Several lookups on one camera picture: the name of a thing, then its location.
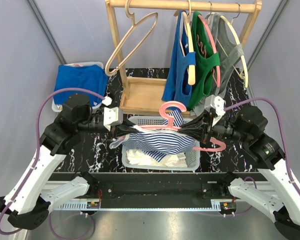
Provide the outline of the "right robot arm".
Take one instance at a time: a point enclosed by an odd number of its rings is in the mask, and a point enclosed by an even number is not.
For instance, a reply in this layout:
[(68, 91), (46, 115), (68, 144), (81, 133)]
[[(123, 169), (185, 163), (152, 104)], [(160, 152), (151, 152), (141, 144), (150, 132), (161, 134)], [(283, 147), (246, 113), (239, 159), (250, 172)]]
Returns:
[(264, 130), (268, 120), (256, 106), (243, 106), (233, 121), (212, 124), (213, 114), (204, 111), (185, 123), (179, 133), (203, 142), (229, 139), (242, 144), (245, 159), (273, 187), (277, 198), (250, 186), (237, 174), (228, 172), (217, 181), (215, 189), (222, 198), (239, 198), (266, 215), (276, 229), (288, 240), (300, 240), (300, 184), (291, 180), (287, 170), (288, 158), (279, 144)]

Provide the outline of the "green tank top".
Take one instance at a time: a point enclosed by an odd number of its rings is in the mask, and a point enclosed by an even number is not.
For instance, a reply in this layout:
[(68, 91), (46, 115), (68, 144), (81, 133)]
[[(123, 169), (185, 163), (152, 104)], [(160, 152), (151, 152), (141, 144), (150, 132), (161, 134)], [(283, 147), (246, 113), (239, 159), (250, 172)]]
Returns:
[[(213, 71), (216, 70), (217, 65), (220, 65), (219, 53), (217, 51), (217, 53), (214, 54), (206, 29), (201, 20), (198, 18), (199, 14), (201, 14), (199, 11), (195, 11), (193, 13), (191, 24), (191, 35), (196, 66), (195, 84), (192, 86), (192, 93), (187, 106), (190, 110), (193, 110), (203, 98), (210, 95), (213, 82), (215, 82), (213, 75), (215, 77), (217, 76), (217, 73)], [(199, 41), (203, 44), (202, 50), (205, 51), (204, 54), (202, 54), (198, 47), (197, 35), (199, 36)]]

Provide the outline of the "white crumpled garments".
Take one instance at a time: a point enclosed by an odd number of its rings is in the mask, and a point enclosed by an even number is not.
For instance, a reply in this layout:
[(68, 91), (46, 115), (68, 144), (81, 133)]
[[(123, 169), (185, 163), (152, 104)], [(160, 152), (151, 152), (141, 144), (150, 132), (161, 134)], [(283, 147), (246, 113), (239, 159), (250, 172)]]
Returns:
[(139, 149), (129, 149), (126, 151), (126, 154), (127, 162), (130, 165), (168, 168), (186, 168), (188, 166), (184, 153), (165, 155), (160, 161), (154, 159)]

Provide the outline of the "blue white striped tank top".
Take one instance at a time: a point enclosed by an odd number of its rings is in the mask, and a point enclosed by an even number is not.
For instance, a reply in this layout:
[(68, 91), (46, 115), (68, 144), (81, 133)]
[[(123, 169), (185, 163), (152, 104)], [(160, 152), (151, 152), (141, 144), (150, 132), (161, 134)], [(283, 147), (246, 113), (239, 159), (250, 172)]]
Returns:
[(168, 129), (149, 130), (127, 120), (128, 129), (132, 133), (115, 138), (110, 144), (110, 149), (120, 145), (128, 150), (140, 150), (151, 158), (160, 162), (167, 155), (177, 155), (191, 151), (196, 140), (185, 134)]

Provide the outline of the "cream hanger with grey top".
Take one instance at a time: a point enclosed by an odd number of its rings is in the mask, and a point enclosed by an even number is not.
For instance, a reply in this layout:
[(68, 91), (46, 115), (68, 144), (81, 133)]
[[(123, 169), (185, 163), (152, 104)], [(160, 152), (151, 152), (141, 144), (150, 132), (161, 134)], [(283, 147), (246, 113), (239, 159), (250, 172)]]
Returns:
[[(205, 17), (205, 19), (208, 20), (208, 25), (210, 24), (210, 22), (209, 22), (209, 21), (210, 21), (210, 20), (209, 20), (209, 17), (210, 17), (211, 15), (214, 15), (214, 14), (215, 14), (215, 12), (213, 12), (213, 4), (212, 4), (210, 1), (209, 1), (209, 3), (210, 3), (210, 13), (207, 14), (206, 17)], [(233, 35), (233, 37), (234, 37), (234, 40), (235, 40), (235, 43), (236, 43), (236, 46), (235, 46), (235, 47), (238, 49), (238, 52), (240, 53), (240, 60), (241, 60), (241, 62), (242, 62), (242, 66), (243, 66), (243, 72), (239, 73), (238, 70), (237, 70), (237, 68), (235, 67), (234, 64), (232, 65), (232, 67), (233, 67), (233, 69), (236, 71), (236, 73), (238, 74), (238, 76), (239, 76), (242, 80), (244, 80), (244, 86), (245, 86), (245, 88), (247, 88), (247, 87), (248, 87), (248, 83), (249, 83), (249, 75), (248, 75), (247, 63), (246, 63), (246, 60), (245, 60), (245, 56), (244, 56), (242, 44), (240, 43), (239, 37), (238, 37), (238, 35), (237, 35), (237, 33), (236, 33), (234, 27), (232, 26), (233, 20), (234, 20), (235, 18), (237, 18), (237, 17), (240, 15), (240, 13), (241, 13), (241, 5), (240, 5), (239, 3), (236, 3), (236, 4), (238, 5), (238, 10), (236, 11), (238, 14), (237, 14), (236, 17), (234, 17), (234, 18), (232, 19), (231, 22), (229, 22), (229, 21), (227, 20), (227, 18), (226, 18), (224, 15), (220, 15), (220, 18), (221, 18), (221, 19), (223, 20), (223, 22), (228, 26), (228, 28), (230, 29), (230, 31), (231, 31), (231, 33), (232, 33), (232, 35)], [(215, 40), (217, 41), (219, 48), (221, 48), (222, 51), (224, 52), (225, 56), (228, 57), (227, 51), (226, 51), (225, 48), (222, 46), (221, 42), (218, 40), (217, 35), (215, 35)]]

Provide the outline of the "cream wooden hanger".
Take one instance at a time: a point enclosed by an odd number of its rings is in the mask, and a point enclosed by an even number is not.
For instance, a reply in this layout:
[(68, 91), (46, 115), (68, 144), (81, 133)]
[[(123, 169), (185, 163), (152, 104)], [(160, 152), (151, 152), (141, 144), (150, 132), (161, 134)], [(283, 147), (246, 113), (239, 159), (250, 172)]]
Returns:
[[(191, 6), (191, 1), (188, 0), (188, 8), (189, 11), (188, 13), (183, 12), (183, 25), (184, 25), (184, 30), (185, 33), (187, 35), (187, 39), (188, 39), (188, 55), (190, 54), (194, 54), (194, 47), (193, 47), (193, 38), (192, 38), (192, 34), (191, 34), (191, 26), (190, 26), (190, 22), (189, 19), (191, 17), (191, 13), (192, 13), (192, 6)], [(194, 64), (190, 64), (187, 67), (187, 73), (188, 73), (188, 84), (193, 86), (196, 83), (196, 70), (195, 70), (195, 65)]]

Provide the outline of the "wooden clothes rack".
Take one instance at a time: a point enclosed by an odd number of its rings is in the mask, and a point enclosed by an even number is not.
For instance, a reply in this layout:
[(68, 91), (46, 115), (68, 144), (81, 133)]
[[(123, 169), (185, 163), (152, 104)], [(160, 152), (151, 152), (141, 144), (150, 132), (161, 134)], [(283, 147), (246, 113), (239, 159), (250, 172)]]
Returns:
[[(211, 3), (191, 2), (177, 0), (107, 0), (105, 2), (108, 21), (112, 34), (114, 51), (105, 65), (105, 73), (111, 77), (119, 72), (123, 85), (123, 93), (120, 101), (120, 108), (125, 114), (137, 114), (142, 116), (156, 116), (160, 106), (164, 103), (161, 95), (164, 93), (164, 78), (130, 77), (126, 74), (125, 63), (132, 57), (137, 49), (143, 44), (146, 38), (154, 30), (159, 14), (157, 10), (174, 10), (184, 17), (186, 31), (190, 32), (190, 13), (192, 11), (219, 11), (222, 13), (243, 13), (247, 18), (240, 34), (240, 40), (245, 44), (262, 9), (262, 1), (256, 0), (251, 4), (238, 3)], [(131, 19), (131, 27), (123, 37), (119, 35), (119, 28), (116, 19), (116, 8), (124, 8), (126, 17)], [(154, 22), (145, 36), (124, 57), (122, 47), (132, 32), (149, 18)]]

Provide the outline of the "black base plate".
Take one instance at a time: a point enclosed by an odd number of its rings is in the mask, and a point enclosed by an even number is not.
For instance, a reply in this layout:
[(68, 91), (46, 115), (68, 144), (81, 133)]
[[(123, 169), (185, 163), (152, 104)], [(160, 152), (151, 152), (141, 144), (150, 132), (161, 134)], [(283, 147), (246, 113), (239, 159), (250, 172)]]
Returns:
[(202, 209), (211, 200), (231, 200), (226, 185), (234, 178), (266, 179), (260, 173), (94, 173), (92, 192), (103, 209)]

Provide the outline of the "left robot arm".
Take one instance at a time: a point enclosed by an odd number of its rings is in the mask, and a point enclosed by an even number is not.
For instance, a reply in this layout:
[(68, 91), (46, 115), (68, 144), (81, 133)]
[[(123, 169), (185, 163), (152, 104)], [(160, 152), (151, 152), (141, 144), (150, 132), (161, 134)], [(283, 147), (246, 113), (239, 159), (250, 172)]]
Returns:
[(62, 204), (100, 193), (99, 181), (88, 172), (52, 191), (44, 192), (43, 188), (70, 150), (81, 142), (82, 132), (110, 133), (112, 137), (136, 132), (133, 123), (123, 118), (122, 110), (112, 106), (110, 97), (101, 100), (105, 105), (103, 113), (93, 119), (87, 92), (72, 94), (53, 123), (42, 134), (36, 133), (36, 151), (30, 164), (9, 194), (0, 197), (0, 234), (8, 234), (1, 229), (4, 215), (16, 232), (34, 230)]

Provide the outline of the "small grey basket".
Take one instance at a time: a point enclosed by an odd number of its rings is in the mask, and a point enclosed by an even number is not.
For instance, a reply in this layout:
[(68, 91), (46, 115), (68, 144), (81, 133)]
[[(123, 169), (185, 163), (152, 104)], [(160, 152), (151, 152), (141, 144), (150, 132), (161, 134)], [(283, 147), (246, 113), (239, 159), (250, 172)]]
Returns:
[[(97, 65), (101, 69), (104, 69), (104, 64), (102, 62), (99, 62), (99, 61), (88, 61), (88, 62), (77, 62), (77, 63), (66, 64), (66, 66), (69, 66), (69, 67), (89, 67), (89, 66), (93, 66), (93, 65)], [(59, 113), (62, 110), (62, 105), (61, 104), (55, 104), (55, 101), (53, 99), (52, 104), (51, 104), (51, 109), (54, 112)]]

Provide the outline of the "black marble pattern mat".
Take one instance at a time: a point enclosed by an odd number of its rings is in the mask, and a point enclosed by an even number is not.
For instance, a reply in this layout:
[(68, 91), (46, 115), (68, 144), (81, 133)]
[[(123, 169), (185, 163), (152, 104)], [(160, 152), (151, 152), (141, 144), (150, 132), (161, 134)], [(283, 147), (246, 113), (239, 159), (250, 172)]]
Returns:
[[(128, 77), (166, 79), (169, 68), (126, 68)], [(118, 73), (108, 80), (106, 94), (119, 102), (123, 86)], [(243, 80), (233, 71), (226, 88), (226, 106), (252, 98), (250, 86), (244, 87)], [(242, 144), (226, 141), (226, 150), (222, 152), (200, 152), (197, 173), (221, 172), (257, 172), (257, 169), (245, 159)], [(147, 170), (125, 167), (122, 164), (122, 145), (109, 148), (107, 134), (81, 133), (81, 142), (73, 147), (65, 160), (56, 168), (59, 173), (163, 173), (172, 171)]]

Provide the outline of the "grey plastic laundry basket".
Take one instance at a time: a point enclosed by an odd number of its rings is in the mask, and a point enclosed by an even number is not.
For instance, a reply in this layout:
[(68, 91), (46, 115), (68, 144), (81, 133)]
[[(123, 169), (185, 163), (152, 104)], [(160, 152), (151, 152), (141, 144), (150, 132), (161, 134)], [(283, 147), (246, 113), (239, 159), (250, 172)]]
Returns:
[[(156, 125), (161, 124), (164, 121), (164, 118), (161, 116), (142, 116), (135, 115), (128, 118), (129, 121), (135, 125)], [(201, 154), (198, 150), (192, 149), (191, 151), (186, 151), (185, 162), (187, 167), (166, 167), (166, 166), (148, 166), (148, 165), (135, 165), (130, 164), (128, 161), (128, 149), (123, 145), (122, 146), (122, 164), (127, 168), (133, 169), (144, 169), (144, 170), (158, 170), (158, 171), (191, 171), (194, 172), (200, 165)]]

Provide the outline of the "grey tank top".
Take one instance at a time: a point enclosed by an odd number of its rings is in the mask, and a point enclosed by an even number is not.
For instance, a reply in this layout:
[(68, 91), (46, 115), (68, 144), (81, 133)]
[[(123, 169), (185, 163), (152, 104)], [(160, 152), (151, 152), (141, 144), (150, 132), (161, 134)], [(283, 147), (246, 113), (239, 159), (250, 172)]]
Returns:
[[(220, 58), (220, 87), (217, 87), (216, 83), (212, 83), (210, 95), (220, 96), (224, 98), (227, 92), (227, 85), (234, 71), (234, 66), (241, 60), (236, 43), (231, 42), (228, 33), (226, 23), (220, 18), (222, 14), (216, 12), (213, 15), (211, 33), (215, 42), (216, 50)], [(218, 42), (215, 39), (217, 36), (222, 46), (226, 50), (228, 57), (224, 54), (223, 50), (219, 47)], [(190, 110), (191, 116), (199, 116), (204, 111), (205, 100), (204, 97), (195, 107)]]

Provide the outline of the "blue folded cloth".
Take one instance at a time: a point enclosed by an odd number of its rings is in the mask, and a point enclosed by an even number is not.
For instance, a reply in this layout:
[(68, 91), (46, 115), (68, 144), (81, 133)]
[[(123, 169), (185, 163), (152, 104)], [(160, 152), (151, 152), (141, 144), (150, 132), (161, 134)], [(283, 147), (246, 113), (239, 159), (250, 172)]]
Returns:
[(103, 68), (91, 66), (59, 65), (54, 91), (65, 88), (81, 88), (105, 95), (109, 77)]

